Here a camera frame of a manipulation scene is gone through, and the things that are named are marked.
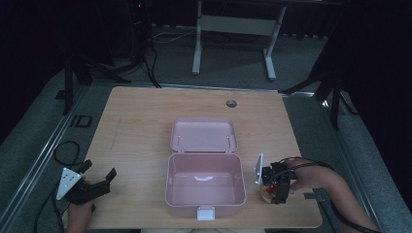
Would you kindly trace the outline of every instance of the human arm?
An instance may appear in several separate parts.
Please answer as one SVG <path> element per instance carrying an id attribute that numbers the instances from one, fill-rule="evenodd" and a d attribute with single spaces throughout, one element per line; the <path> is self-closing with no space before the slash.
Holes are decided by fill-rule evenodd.
<path id="1" fill-rule="evenodd" d="M 70 204 L 68 210 L 67 233 L 84 233 L 91 220 L 93 203 L 91 201 L 82 205 Z"/>
<path id="2" fill-rule="evenodd" d="M 287 159 L 288 167 L 294 167 L 310 161 L 302 158 Z M 379 231 L 377 225 L 367 215 L 358 202 L 351 188 L 345 180 L 333 170 L 324 166 L 308 166 L 294 170 L 297 176 L 296 182 L 291 184 L 292 192 L 301 188 L 324 188 L 334 204 L 336 210 L 349 221 L 375 231 Z M 340 222 L 342 232 L 359 232 L 356 229 Z"/>

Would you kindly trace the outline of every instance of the lunch box lid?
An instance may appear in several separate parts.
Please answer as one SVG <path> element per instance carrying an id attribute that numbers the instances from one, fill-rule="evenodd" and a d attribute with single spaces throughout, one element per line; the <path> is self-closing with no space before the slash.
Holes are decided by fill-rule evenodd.
<path id="1" fill-rule="evenodd" d="M 225 152 L 237 150 L 233 121 L 225 117 L 177 117 L 170 147 L 174 152 Z"/>

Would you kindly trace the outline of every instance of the black cable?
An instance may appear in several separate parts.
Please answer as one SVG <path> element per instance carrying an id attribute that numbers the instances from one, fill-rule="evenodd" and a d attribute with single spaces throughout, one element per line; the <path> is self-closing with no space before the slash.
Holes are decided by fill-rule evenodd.
<path id="1" fill-rule="evenodd" d="M 59 160 L 59 159 L 57 158 L 57 153 L 56 153 L 56 151 L 57 151 L 61 146 L 66 145 L 66 144 L 73 144 L 73 145 L 76 146 L 76 149 L 77 149 L 77 152 L 76 152 L 76 154 L 75 154 L 75 157 L 74 157 L 73 161 L 72 161 L 70 164 L 69 164 L 69 163 L 62 162 L 61 160 Z M 78 143 L 76 143 L 76 142 L 74 142 L 74 141 L 66 141 L 66 142 L 64 142 L 64 143 L 62 143 L 62 144 L 59 144 L 57 147 L 54 148 L 52 154 L 53 154 L 54 160 L 55 160 L 58 164 L 61 164 L 61 165 L 64 165 L 64 166 L 69 166 L 69 168 L 72 168 L 73 166 L 76 166 L 76 165 L 83 164 L 83 162 L 76 162 L 76 161 L 79 159 L 80 146 L 79 146 Z M 48 201 L 49 201 L 50 199 L 51 199 L 51 204 L 52 204 L 52 207 L 53 207 L 53 211 L 54 211 L 55 215 L 57 216 L 58 226 L 59 226 L 61 232 L 64 233 L 64 226 L 63 226 L 63 221 L 62 221 L 61 217 L 62 217 L 62 215 L 64 214 L 64 212 L 67 210 L 68 206 L 65 208 L 65 210 L 64 210 L 63 212 L 60 212 L 60 210 L 57 208 L 57 203 L 56 203 L 55 194 L 56 194 L 56 192 L 57 192 L 57 188 L 58 188 L 59 183 L 60 183 L 60 180 L 58 180 L 58 181 L 56 182 L 56 184 L 53 186 L 51 192 L 49 193 L 48 197 L 43 201 L 43 203 L 42 203 L 42 205 L 41 205 L 41 207 L 40 207 L 40 209 L 39 209 L 39 211 L 38 211 L 38 213 L 37 213 L 37 215 L 36 215 L 36 218 L 35 218 L 35 220 L 34 220 L 34 225 L 33 225 L 33 232 L 34 232 L 34 233 L 37 233 L 37 228 L 38 228 L 38 225 L 39 225 L 40 215 L 41 215 L 42 211 L 45 209 L 46 204 L 48 203 Z"/>
<path id="2" fill-rule="evenodd" d="M 57 158 L 57 150 L 58 150 L 61 146 L 66 145 L 66 144 L 73 144 L 73 145 L 76 146 L 77 152 L 76 152 L 75 158 L 73 159 L 73 162 L 71 162 L 71 163 L 65 163 L 65 162 L 63 162 L 63 161 L 61 161 L 60 159 Z M 73 166 L 76 166 L 76 165 L 81 165 L 81 164 L 83 163 L 83 162 L 78 162 L 78 163 L 76 163 L 76 161 L 77 161 L 78 158 L 79 158 L 79 154 L 80 154 L 80 146 L 79 146 L 79 144 L 76 143 L 75 141 L 66 141 L 66 142 L 58 145 L 57 147 L 55 147 L 55 149 L 54 149 L 53 152 L 52 152 L 52 156 L 53 156 L 54 160 L 55 160 L 58 164 L 61 164 L 61 165 L 63 165 L 63 166 L 69 166 L 69 168 L 72 168 Z"/>
<path id="3" fill-rule="evenodd" d="M 345 218 L 344 216 L 342 216 L 337 210 L 336 207 L 334 206 L 333 202 L 330 201 L 330 206 L 332 207 L 333 212 L 336 214 L 337 218 L 339 218 L 340 221 L 342 221 L 345 225 L 350 226 L 352 228 L 354 228 L 355 230 L 362 232 L 362 233 L 380 233 L 380 231 L 375 231 L 372 229 L 369 229 L 367 227 L 358 225 L 350 220 L 348 220 L 347 218 Z"/>
<path id="4" fill-rule="evenodd" d="M 150 81 L 152 82 L 152 84 L 156 88 L 161 88 L 160 84 L 155 79 L 155 62 L 156 62 L 156 59 L 157 59 L 157 52 L 154 48 L 152 48 L 152 49 L 153 49 L 153 52 L 154 52 L 154 63 L 152 64 L 152 69 L 149 67 L 149 63 L 148 63 L 148 60 L 146 59 L 146 56 L 143 56 L 143 61 L 145 63 L 147 72 L 145 70 L 143 70 L 143 71 L 145 71 L 145 73 L 148 75 Z"/>

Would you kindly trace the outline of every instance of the small round object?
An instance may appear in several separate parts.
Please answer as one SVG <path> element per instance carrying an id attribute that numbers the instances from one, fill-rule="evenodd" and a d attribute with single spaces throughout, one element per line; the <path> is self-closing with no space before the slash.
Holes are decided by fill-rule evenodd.
<path id="1" fill-rule="evenodd" d="M 226 105 L 227 105 L 229 108 L 236 108 L 237 102 L 236 102 L 235 100 L 227 100 L 227 101 L 226 101 Z"/>

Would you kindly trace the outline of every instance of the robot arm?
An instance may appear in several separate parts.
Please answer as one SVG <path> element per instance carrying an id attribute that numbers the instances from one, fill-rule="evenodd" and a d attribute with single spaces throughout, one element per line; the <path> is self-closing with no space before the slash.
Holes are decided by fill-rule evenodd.
<path id="1" fill-rule="evenodd" d="M 65 197 L 70 203 L 81 205 L 109 193 L 110 182 L 117 174 L 116 169 L 113 168 L 110 171 L 106 176 L 105 181 L 95 184 L 87 184 L 81 174 L 89 167 L 91 167 L 91 161 L 87 160 L 78 169 L 78 172 L 63 168 L 56 199 L 61 200 Z"/>

